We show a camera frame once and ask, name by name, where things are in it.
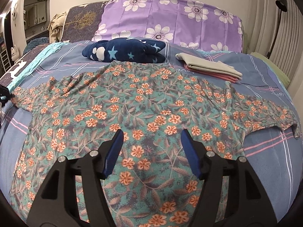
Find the black lamp shade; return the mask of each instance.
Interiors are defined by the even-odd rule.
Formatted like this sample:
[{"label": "black lamp shade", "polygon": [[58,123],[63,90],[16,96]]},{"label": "black lamp shade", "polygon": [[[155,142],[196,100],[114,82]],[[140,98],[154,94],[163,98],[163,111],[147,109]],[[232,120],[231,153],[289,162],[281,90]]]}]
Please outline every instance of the black lamp shade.
[{"label": "black lamp shade", "polygon": [[287,12],[287,0],[276,0],[276,5],[283,12]]}]

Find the metal bolt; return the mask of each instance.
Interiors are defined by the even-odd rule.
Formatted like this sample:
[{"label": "metal bolt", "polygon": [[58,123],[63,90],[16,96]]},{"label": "metal bolt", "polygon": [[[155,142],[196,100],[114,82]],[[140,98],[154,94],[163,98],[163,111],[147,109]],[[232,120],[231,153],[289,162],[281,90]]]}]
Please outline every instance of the metal bolt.
[{"label": "metal bolt", "polygon": [[60,157],[58,157],[58,161],[59,161],[59,162],[64,162],[65,159],[66,159],[65,156],[60,156]]},{"label": "metal bolt", "polygon": [[242,163],[244,163],[244,162],[247,161],[247,159],[244,156],[240,156],[239,157],[239,161],[242,162]]},{"label": "metal bolt", "polygon": [[207,152],[206,152],[206,155],[207,155],[208,157],[214,157],[214,156],[215,156],[215,153],[214,153],[213,151],[207,151]]},{"label": "metal bolt", "polygon": [[99,152],[97,150],[92,150],[91,152],[89,152],[89,155],[91,157],[96,157],[99,154]]}]

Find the purple sheet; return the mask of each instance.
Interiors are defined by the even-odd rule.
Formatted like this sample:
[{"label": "purple sheet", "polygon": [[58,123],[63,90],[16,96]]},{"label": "purple sheet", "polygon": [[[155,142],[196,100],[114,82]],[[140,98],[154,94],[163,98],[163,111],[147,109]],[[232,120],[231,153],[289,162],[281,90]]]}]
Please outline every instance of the purple sheet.
[{"label": "purple sheet", "polygon": [[190,0],[112,0],[92,41],[147,37],[203,51],[242,51],[241,20]]}]

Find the navy blue star blanket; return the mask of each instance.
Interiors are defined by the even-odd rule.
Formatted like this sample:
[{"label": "navy blue star blanket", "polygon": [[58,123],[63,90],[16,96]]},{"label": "navy blue star blanket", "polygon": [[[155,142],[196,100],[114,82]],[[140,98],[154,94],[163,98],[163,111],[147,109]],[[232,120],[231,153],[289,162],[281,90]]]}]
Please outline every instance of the navy blue star blanket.
[{"label": "navy blue star blanket", "polygon": [[83,49],[82,55],[88,59],[101,62],[119,60],[137,63],[163,63],[165,57],[159,52],[164,48],[165,43],[161,41],[116,38],[88,45]]}]

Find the green floral garment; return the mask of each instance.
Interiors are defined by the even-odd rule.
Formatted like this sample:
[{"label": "green floral garment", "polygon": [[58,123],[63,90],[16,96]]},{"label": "green floral garment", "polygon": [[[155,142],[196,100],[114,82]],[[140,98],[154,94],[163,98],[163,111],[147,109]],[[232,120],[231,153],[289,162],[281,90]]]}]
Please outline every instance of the green floral garment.
[{"label": "green floral garment", "polygon": [[[53,77],[32,89],[17,88],[17,107],[33,114],[16,164],[11,205],[23,220],[55,160],[84,156],[124,132],[113,174],[102,182],[117,227],[187,226],[201,192],[180,143],[188,129],[221,157],[245,155],[246,134],[297,120],[288,107],[244,96],[230,82],[219,88],[181,75],[167,64],[113,62],[76,78]],[[88,221],[81,177],[76,177],[80,216]],[[217,219],[224,217],[224,179]]]}]

